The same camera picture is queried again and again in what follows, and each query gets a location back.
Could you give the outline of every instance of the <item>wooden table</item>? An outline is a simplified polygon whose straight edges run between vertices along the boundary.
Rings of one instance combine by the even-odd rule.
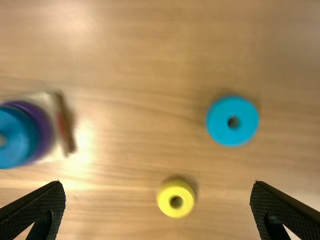
[[[0,205],[59,179],[58,240],[256,240],[255,180],[320,210],[320,2],[2,0],[0,94],[58,88],[75,116],[68,160],[0,171]],[[252,100],[246,146],[208,135],[208,106]],[[155,197],[198,186],[192,214]]]

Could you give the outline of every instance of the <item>yellow ring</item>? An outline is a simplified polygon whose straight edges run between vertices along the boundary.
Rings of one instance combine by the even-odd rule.
[[[167,181],[157,195],[160,210],[171,218],[183,218],[195,205],[195,192],[182,179]]]

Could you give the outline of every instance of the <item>blue foam donut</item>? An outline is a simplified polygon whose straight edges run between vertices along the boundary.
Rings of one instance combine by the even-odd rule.
[[[0,136],[0,169],[23,164],[40,142],[35,121],[21,110],[9,106],[0,106]]]
[[[239,147],[250,141],[259,127],[256,107],[240,96],[220,98],[209,109],[206,128],[219,144]]]

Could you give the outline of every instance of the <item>stack of rings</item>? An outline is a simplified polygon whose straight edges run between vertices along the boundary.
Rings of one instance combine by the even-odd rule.
[[[0,169],[14,168],[43,157],[53,142],[45,111],[27,101],[0,105]]]

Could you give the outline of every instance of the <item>foam ring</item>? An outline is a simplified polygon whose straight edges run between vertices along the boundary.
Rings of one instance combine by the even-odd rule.
[[[22,165],[35,152],[40,136],[36,123],[19,109],[0,106],[0,169]]]
[[[239,147],[249,142],[259,127],[256,107],[240,96],[227,96],[216,101],[206,117],[206,128],[219,144]]]
[[[6,102],[4,106],[14,107],[25,112],[35,121],[39,129],[41,141],[26,163],[34,162],[43,157],[49,151],[54,139],[53,127],[47,114],[39,106],[27,101],[10,101]]]
[[[157,194],[158,207],[171,218],[187,216],[194,208],[195,199],[194,190],[182,179],[167,181]]]

